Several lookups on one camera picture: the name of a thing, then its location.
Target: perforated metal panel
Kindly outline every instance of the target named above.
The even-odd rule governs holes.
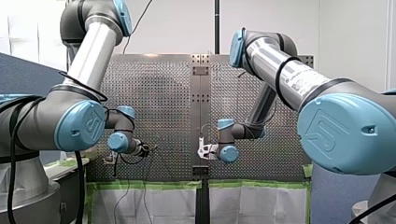
[[[212,56],[211,66],[211,124],[218,119],[245,121],[248,117],[262,82],[234,69],[225,56]],[[302,56],[303,62],[313,65],[312,56]],[[250,178],[273,180],[302,180],[303,164],[309,163],[300,146],[296,132],[297,113],[276,101],[276,113],[266,125],[266,136],[258,140],[237,140],[240,158],[232,164],[220,161],[209,163],[211,178]],[[217,141],[217,132],[211,129],[212,141]]]
[[[190,55],[112,58],[102,84],[106,106],[131,105],[136,110],[134,137],[159,147],[137,165],[119,164],[117,178],[144,179],[149,172],[152,180],[191,179],[190,60]],[[113,165],[102,161],[109,154],[111,133],[106,131],[95,148],[98,159],[89,165],[89,181],[114,178]]]
[[[248,116],[262,83],[249,74],[238,78],[243,70],[231,68],[225,55],[211,55],[210,74],[197,79],[192,74],[191,58],[191,55],[117,55],[112,58],[102,85],[102,92],[109,98],[106,106],[132,105],[137,111],[134,137],[159,147],[137,165],[119,164],[117,178],[191,180],[192,161],[196,162],[194,158],[197,158],[195,146],[200,128],[197,123],[202,125],[210,116],[210,139],[216,141],[218,119],[244,121]],[[301,58],[313,65],[311,56]],[[206,110],[202,110],[202,105],[191,103],[196,90],[208,91],[205,97],[210,96],[210,103],[206,99],[205,104],[210,104],[210,113],[203,114]],[[210,177],[302,180],[302,165],[310,161],[299,144],[296,121],[297,114],[277,101],[276,114],[267,124],[266,137],[237,141],[241,150],[239,161],[228,165],[211,161]],[[89,181],[115,178],[113,165],[104,165],[102,161],[109,154],[106,140],[111,133],[106,131],[94,149],[97,159],[88,167]]]

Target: metal bracket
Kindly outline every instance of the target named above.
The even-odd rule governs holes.
[[[198,155],[203,160],[217,160],[216,152],[218,151],[218,144],[204,145],[204,138],[199,138]]]
[[[208,166],[192,166],[192,174],[193,175],[209,175],[209,167]]]
[[[210,56],[208,54],[193,54],[192,57],[192,75],[208,76],[210,70]]]

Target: metal frame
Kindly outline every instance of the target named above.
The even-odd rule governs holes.
[[[310,66],[313,66],[313,57],[312,56],[301,56],[300,57],[303,62],[307,63]],[[145,176],[148,175],[149,180],[156,180],[156,181],[180,181],[180,180],[200,180],[202,181],[202,187],[197,190],[196,194],[196,219],[195,223],[196,224],[209,224],[210,223],[210,201],[209,201],[209,186],[208,186],[208,179],[209,178],[221,178],[221,179],[227,179],[227,178],[257,178],[257,179],[274,179],[274,180],[284,180],[284,181],[302,181],[304,180],[304,174],[303,174],[303,167],[301,167],[301,171],[299,171],[298,176],[282,176],[282,175],[276,175],[276,176],[270,176],[270,175],[265,175],[261,174],[259,176],[245,176],[245,175],[240,175],[240,176],[223,176],[219,177],[216,174],[213,174],[216,172],[216,170],[220,166],[225,166],[224,164],[220,164],[219,161],[207,161],[207,160],[201,160],[199,156],[197,155],[196,151],[199,147],[199,137],[201,134],[201,128],[203,128],[203,137],[205,139],[209,139],[209,136],[214,136],[216,134],[215,127],[217,118],[214,118],[213,116],[213,108],[212,106],[217,106],[213,105],[216,102],[213,102],[214,96],[213,92],[215,90],[212,90],[212,88],[216,88],[216,86],[213,86],[213,78],[219,78],[217,77],[217,72],[222,69],[222,67],[226,67],[227,69],[232,69],[228,65],[228,56],[226,55],[206,55],[206,54],[193,54],[193,55],[116,55],[113,56],[110,65],[107,69],[107,76],[105,77],[105,83],[102,86],[102,91],[104,93],[107,93],[110,103],[107,105],[109,107],[115,107],[116,105],[130,105],[132,106],[137,106],[137,120],[136,120],[136,137],[139,137],[139,134],[144,134],[144,133],[139,133],[139,129],[147,129],[148,126],[146,123],[139,121],[139,104],[143,104],[142,101],[149,101],[150,99],[140,99],[139,97],[142,97],[144,92],[134,92],[136,96],[133,96],[133,99],[130,99],[131,96],[123,96],[125,92],[122,91],[130,91],[131,90],[140,90],[137,89],[135,86],[133,86],[134,83],[120,83],[117,78],[121,78],[122,80],[126,81],[131,81],[133,80],[134,75],[140,74],[142,75],[149,75],[153,74],[155,72],[151,71],[151,69],[154,69],[156,65],[158,66],[154,70],[158,70],[158,76],[161,78],[166,78],[166,76],[171,76],[170,73],[173,71],[166,71],[162,75],[161,73],[161,66],[166,69],[166,66],[169,64],[175,65],[181,63],[181,65],[175,65],[175,66],[186,66],[185,69],[180,73],[181,76],[186,76],[185,78],[189,79],[190,86],[188,87],[188,97],[184,97],[181,99],[182,101],[187,102],[186,105],[183,106],[188,106],[189,108],[189,128],[188,130],[190,131],[188,134],[190,135],[189,139],[190,142],[187,145],[183,145],[184,147],[189,147],[189,157],[190,157],[190,165],[189,167],[191,168],[191,174],[190,175],[185,175],[183,177],[174,177],[172,175],[167,176],[163,172],[171,173],[172,171],[169,170],[169,167],[166,166],[166,161],[164,161],[164,157],[168,156],[165,154],[160,155],[158,158],[159,153],[167,152],[170,153],[170,151],[166,150],[160,150],[160,152],[154,152],[152,156],[148,156],[148,159],[146,162],[142,162],[141,164],[138,164],[134,167],[131,167],[129,165],[120,165],[118,170],[119,170],[119,176],[118,178],[128,178],[128,179],[145,179]],[[144,65],[147,65],[148,68],[144,68],[142,66],[136,66],[137,64],[142,63]],[[236,72],[243,72],[243,70],[231,70],[235,73]],[[167,85],[169,80],[164,80],[158,84],[161,85]],[[117,89],[117,85],[123,85],[121,89]],[[156,85],[155,82],[149,83],[149,85]],[[249,102],[245,102],[244,105],[238,105],[238,102],[236,105],[227,105],[227,106],[247,106],[250,104],[253,104],[256,99],[256,96],[252,97],[251,102],[249,99]],[[106,150],[106,137],[104,136],[102,138],[102,142],[98,145],[99,153],[101,156],[105,156],[108,152]],[[166,139],[157,139],[155,140],[155,144],[160,144],[161,142],[166,141]],[[175,157],[170,157],[167,158],[169,160],[173,160]],[[236,165],[228,165],[227,168],[225,169],[240,169],[242,171],[243,169],[248,169],[248,164],[245,164],[242,166],[238,166],[238,162]],[[306,155],[303,155],[303,162],[304,164],[310,163],[310,160],[306,157]],[[93,161],[92,164],[90,165],[91,169],[88,169],[88,180],[90,181],[97,181],[97,180],[104,180],[104,179],[113,179],[112,173],[113,173],[113,166],[105,166],[103,165],[103,162],[101,160]],[[186,164],[177,164],[177,169],[182,169],[188,168]],[[94,172],[97,172],[97,169],[102,169],[100,171],[100,174],[95,174]],[[155,172],[161,172],[163,175],[162,177],[156,176],[154,173]],[[96,179],[90,178],[90,175],[96,175]]]

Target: wire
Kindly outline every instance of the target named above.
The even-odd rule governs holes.
[[[146,177],[145,177],[145,179],[144,179],[144,181],[143,181],[143,188],[144,188],[143,203],[144,203],[144,205],[145,205],[146,212],[148,213],[148,219],[149,219],[150,224],[153,224],[153,223],[152,223],[152,220],[151,220],[151,216],[150,216],[150,214],[149,214],[148,205],[147,205],[147,203],[146,203],[146,193],[147,193],[146,182],[147,182],[148,179],[149,179],[149,173],[150,173],[150,170],[151,170],[151,164],[152,164],[152,162],[153,162],[153,160],[154,160],[154,154],[153,154],[154,149],[153,149],[152,152],[151,152],[151,158],[150,158],[150,161],[149,161],[149,163],[148,163],[148,171],[146,172]]]
[[[12,200],[14,197],[14,188],[15,188],[15,176],[17,172],[17,162],[16,162],[16,151],[15,151],[15,141],[17,138],[17,133],[19,128],[21,127],[22,122],[27,117],[27,115],[32,111],[32,109],[38,105],[41,101],[45,100],[45,98],[38,98],[35,99],[30,107],[26,110],[26,112],[21,116],[20,120],[16,123],[14,130],[12,131],[11,140],[10,140],[10,158],[11,158],[11,172],[9,178],[9,185],[8,185],[8,197],[7,197],[7,214],[8,214],[8,221],[10,224],[16,224],[14,213],[12,211]]]
[[[202,134],[204,134],[204,127],[206,127],[206,126],[214,126],[212,123],[206,123],[206,124],[204,124],[202,127],[201,127],[201,132],[200,132],[200,134],[202,135]]]
[[[122,54],[125,54],[125,50],[126,50],[126,48],[128,47],[128,45],[129,45],[129,41],[131,40],[131,36],[132,36],[132,35],[134,34],[134,32],[136,31],[137,26],[139,25],[139,23],[140,23],[140,21],[142,20],[142,18],[145,16],[146,11],[149,9],[149,5],[151,4],[151,2],[152,2],[152,0],[149,0],[149,1],[148,1],[148,4],[146,5],[145,10],[143,10],[142,15],[140,15],[139,20],[138,20],[137,23],[136,23],[136,26],[135,26],[134,29],[132,30],[131,35],[129,35],[129,37],[128,37],[128,41],[126,42],[126,45],[125,45],[125,47],[124,47],[124,50],[122,51]]]
[[[114,162],[114,170],[113,170],[113,176],[114,177],[117,176],[117,163],[119,162],[119,155],[120,155],[120,153],[117,154],[116,161]]]
[[[127,163],[127,164],[129,164],[129,165],[136,165],[136,164],[139,164],[139,163],[144,159],[144,157],[141,157],[140,160],[131,162],[131,161],[125,160],[125,159],[122,157],[122,154],[121,154],[121,153],[117,154],[117,157],[118,157],[118,156],[120,156],[120,158],[121,158],[121,160],[122,160],[123,162],[125,162],[125,163]]]
[[[79,151],[75,151],[76,160],[78,165],[78,212],[76,218],[76,224],[82,224],[84,217],[84,203],[85,203],[85,186],[84,186],[84,165],[82,164],[82,158]]]
[[[119,204],[122,201],[122,199],[125,198],[125,196],[129,193],[129,188],[130,187],[131,187],[131,182],[128,180],[128,187],[127,187],[125,193],[122,195],[122,197],[120,197],[119,201],[114,206],[113,216],[114,216],[114,223],[115,224],[117,224],[117,214],[116,214],[117,207],[119,206]]]
[[[269,119],[266,119],[266,120],[264,121],[264,125],[265,125],[266,123],[268,123],[269,121],[271,121],[271,119],[274,118],[275,113],[276,113],[276,110],[277,110],[277,101],[275,100],[275,105],[274,105],[273,113],[271,114],[271,116],[270,116]]]
[[[365,212],[361,213],[360,215],[358,215],[357,217],[353,218],[350,222],[348,222],[348,224],[359,224],[361,223],[361,220],[364,219],[365,217],[368,217],[370,214],[372,214],[373,212],[375,212],[376,210],[382,208],[383,206],[389,204],[389,203],[393,203],[396,201],[396,194],[388,197],[386,200],[374,205],[373,207],[367,209]]]
[[[69,78],[69,79],[71,79],[74,83],[78,84],[79,86],[81,86],[81,87],[83,87],[83,88],[85,88],[85,89],[87,89],[87,90],[89,90],[89,91],[92,91],[92,92],[94,92],[95,94],[99,95],[100,97],[102,97],[102,99],[99,99],[100,102],[106,102],[106,101],[108,100],[108,98],[107,98],[104,94],[102,94],[101,92],[97,91],[97,90],[94,89],[94,88],[91,88],[91,87],[85,85],[84,83],[78,81],[76,78],[70,77],[69,75],[67,75],[66,72],[64,72],[64,71],[59,71],[59,75],[61,75],[61,76],[63,76],[63,77],[66,77],[66,78]]]

